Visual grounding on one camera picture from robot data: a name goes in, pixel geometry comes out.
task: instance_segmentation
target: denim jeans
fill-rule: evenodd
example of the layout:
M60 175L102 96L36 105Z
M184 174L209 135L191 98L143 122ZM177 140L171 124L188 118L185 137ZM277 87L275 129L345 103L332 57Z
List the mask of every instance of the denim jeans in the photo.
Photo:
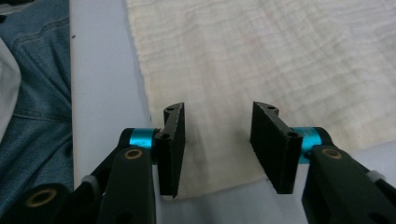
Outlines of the denim jeans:
M0 144L0 217L24 191L73 188L68 0L36 0L0 24L21 69L14 114Z

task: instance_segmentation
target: white cloth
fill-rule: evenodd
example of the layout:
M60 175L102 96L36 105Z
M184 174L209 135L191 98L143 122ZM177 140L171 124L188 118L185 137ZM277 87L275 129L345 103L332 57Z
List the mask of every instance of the white cloth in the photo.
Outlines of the white cloth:
M14 112L20 85L20 68L0 38L0 143Z
M350 151L396 136L396 2L126 0L154 127L185 102L179 196L263 176L252 102Z

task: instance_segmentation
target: cream fabric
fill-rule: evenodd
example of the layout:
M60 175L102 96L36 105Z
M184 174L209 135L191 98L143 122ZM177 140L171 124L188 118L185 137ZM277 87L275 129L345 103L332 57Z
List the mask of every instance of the cream fabric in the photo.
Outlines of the cream fabric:
M14 112L20 85L20 68L0 38L0 143Z
M396 137L396 2L126 0L154 127L185 102L179 197L263 177L252 102L350 151Z

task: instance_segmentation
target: blue denim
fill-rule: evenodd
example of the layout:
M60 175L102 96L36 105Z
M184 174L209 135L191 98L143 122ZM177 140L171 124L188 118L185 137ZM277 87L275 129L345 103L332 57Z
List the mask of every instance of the blue denim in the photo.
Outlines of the blue denim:
M21 69L14 114L0 144L0 217L24 191L73 189L68 0L36 0L0 24Z

